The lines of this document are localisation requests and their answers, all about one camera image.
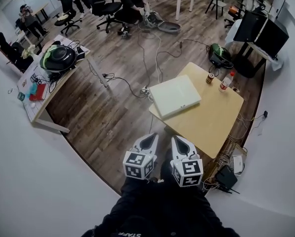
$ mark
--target white laptop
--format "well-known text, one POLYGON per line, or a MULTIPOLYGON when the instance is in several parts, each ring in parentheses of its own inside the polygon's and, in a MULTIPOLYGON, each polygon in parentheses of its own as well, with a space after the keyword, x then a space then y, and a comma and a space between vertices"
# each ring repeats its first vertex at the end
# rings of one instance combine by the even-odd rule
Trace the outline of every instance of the white laptop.
POLYGON ((149 88, 162 119, 200 103, 201 97, 187 75, 149 88))

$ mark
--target white chair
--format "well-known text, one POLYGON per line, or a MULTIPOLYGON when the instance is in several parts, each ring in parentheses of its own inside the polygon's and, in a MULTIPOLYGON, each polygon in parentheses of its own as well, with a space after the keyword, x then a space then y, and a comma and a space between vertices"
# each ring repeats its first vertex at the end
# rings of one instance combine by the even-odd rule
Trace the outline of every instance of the white chair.
POLYGON ((208 8, 206 10, 206 13, 208 12, 211 4, 213 4, 213 7, 212 7, 211 10, 213 10, 214 7, 216 6, 215 19, 217 19, 217 8, 218 7, 221 7, 221 9, 222 9, 221 16, 223 16, 223 9, 226 6, 226 3, 224 3, 224 0, 222 0, 222 1, 221 0, 211 0, 210 4, 209 4, 209 6, 208 6, 208 8))

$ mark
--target wooden floor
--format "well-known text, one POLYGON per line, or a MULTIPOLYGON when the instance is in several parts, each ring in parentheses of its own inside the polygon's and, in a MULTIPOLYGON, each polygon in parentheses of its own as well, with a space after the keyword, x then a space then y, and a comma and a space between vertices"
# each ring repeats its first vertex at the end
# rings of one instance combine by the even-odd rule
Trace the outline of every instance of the wooden floor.
MULTIPOLYGON (((149 0, 149 2, 164 19, 175 22, 176 0, 149 0)), ((162 40, 160 51, 169 51, 173 55, 178 55, 179 42, 182 39, 224 45, 228 31, 224 28, 224 18, 220 17, 216 20, 215 11, 205 14, 209 2, 210 0, 195 0, 194 9, 189 12, 190 0, 182 0, 178 21, 181 32, 172 35, 159 30, 152 31, 162 40)), ((44 24, 44 27, 50 31, 47 39, 60 33, 61 27, 54 26, 54 22, 55 19, 50 19, 44 24)), ((143 50, 137 44, 139 41, 145 48, 150 85, 157 84, 155 55, 160 43, 159 38, 133 28, 132 37, 122 39, 117 35, 121 25, 113 23, 110 33, 106 34, 104 28, 96 29, 96 25, 100 22, 98 17, 88 13, 83 22, 79 23, 81 28, 69 32, 68 38, 79 40, 82 45, 91 50, 90 55, 95 59, 102 73, 115 73, 117 77, 125 78, 137 94, 148 83, 143 63, 143 50)), ((240 46, 233 46, 230 52, 235 54, 240 46)), ((204 45, 185 41, 182 51, 179 58, 173 58, 164 53, 159 55, 158 63, 164 73, 164 80, 176 77, 188 62, 194 62, 205 70, 210 68, 211 63, 208 61, 204 45)), ((259 58, 253 53, 251 60, 256 64, 259 58)), ((228 72, 222 69, 217 77, 223 79, 228 72)), ((260 69, 253 79, 235 75, 234 85, 240 89, 240 95, 245 100, 241 114, 246 119, 254 116, 262 81, 263 69, 260 69)), ((148 99, 134 97, 123 80, 110 81, 109 86, 105 88, 91 73, 88 63, 83 61, 78 71, 53 98, 47 110, 54 122, 70 129, 71 132, 66 136, 67 140, 79 154, 106 182, 116 190, 120 190, 125 180, 122 160, 126 150, 133 145, 134 141, 148 134, 152 121, 152 115, 148 112, 151 103, 148 99)), ((170 146, 170 136, 164 132, 164 125, 155 118, 151 131, 160 135, 157 152, 158 166, 154 171, 154 175, 158 176, 166 150, 170 146)), ((243 125, 236 121, 231 135, 241 137, 244 132, 243 125)))

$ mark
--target plastic bottle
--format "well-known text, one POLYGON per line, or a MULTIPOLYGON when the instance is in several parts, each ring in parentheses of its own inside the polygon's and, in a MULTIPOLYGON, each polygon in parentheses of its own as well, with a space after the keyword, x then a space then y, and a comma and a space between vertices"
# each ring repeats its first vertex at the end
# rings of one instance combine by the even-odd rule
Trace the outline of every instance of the plastic bottle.
POLYGON ((220 84, 220 87, 218 88, 221 92, 224 92, 227 87, 231 84, 231 82, 233 81, 233 77, 235 75, 234 71, 231 71, 231 73, 229 73, 222 81, 222 83, 220 84))

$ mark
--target small box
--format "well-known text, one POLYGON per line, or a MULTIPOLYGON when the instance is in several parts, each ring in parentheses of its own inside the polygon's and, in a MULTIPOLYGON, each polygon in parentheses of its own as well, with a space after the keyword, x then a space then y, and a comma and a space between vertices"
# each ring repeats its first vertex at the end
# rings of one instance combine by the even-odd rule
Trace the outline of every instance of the small box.
POLYGON ((203 176, 202 160, 174 161, 172 174, 180 187, 199 185, 203 176))
POLYGON ((127 151, 123 160, 123 169, 127 177, 143 180, 154 169, 154 157, 127 151))

